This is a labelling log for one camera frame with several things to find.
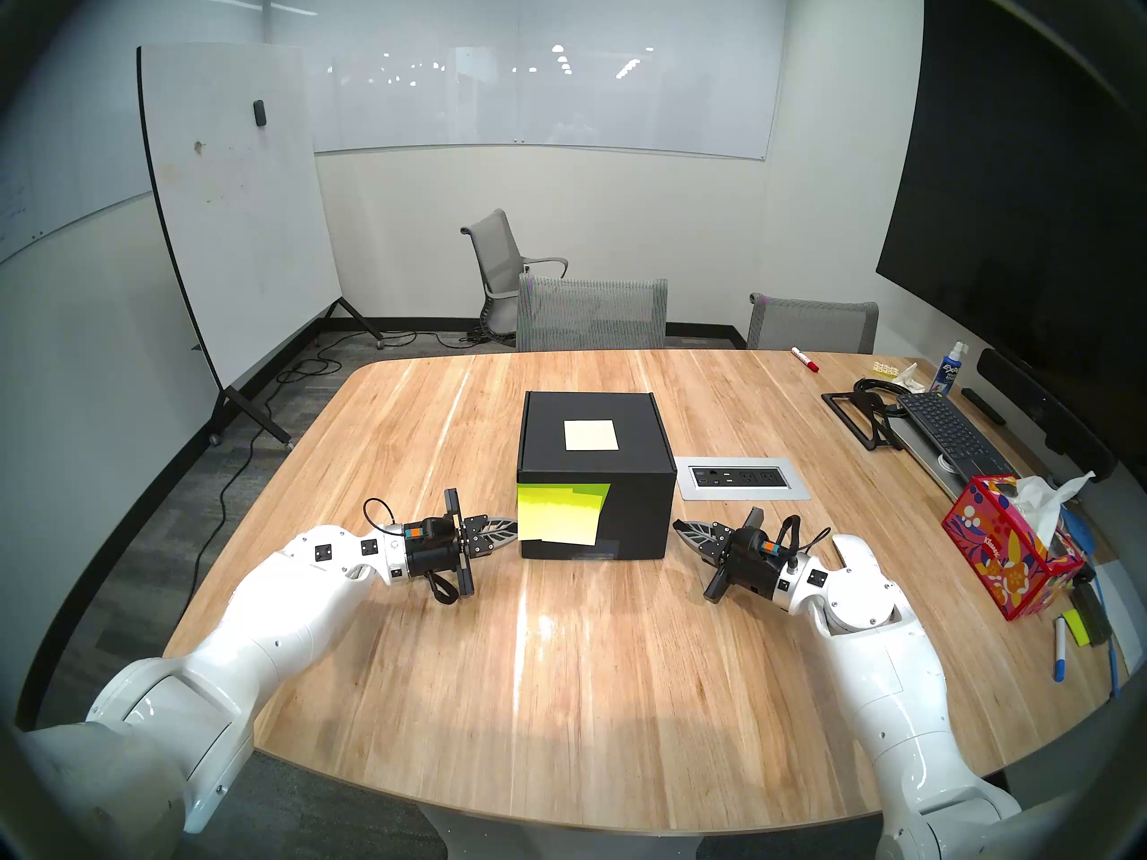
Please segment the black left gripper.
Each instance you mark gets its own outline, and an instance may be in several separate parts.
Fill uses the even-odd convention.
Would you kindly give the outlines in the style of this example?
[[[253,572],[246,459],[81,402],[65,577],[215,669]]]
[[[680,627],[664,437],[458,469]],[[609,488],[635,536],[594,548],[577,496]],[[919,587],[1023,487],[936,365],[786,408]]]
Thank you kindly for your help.
[[[517,541],[516,519],[476,515],[465,518],[457,488],[444,492],[446,513],[407,523],[407,571],[424,577],[434,599],[453,604],[475,594],[471,561]]]

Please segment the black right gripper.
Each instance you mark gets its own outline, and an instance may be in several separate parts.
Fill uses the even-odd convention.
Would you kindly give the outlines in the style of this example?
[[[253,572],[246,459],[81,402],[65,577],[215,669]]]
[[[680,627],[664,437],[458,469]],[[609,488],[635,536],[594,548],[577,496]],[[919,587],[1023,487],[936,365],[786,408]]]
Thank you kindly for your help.
[[[718,603],[732,586],[772,599],[777,589],[777,541],[762,529],[764,513],[752,507],[738,530],[699,519],[674,519],[672,527],[716,573],[703,596]]]

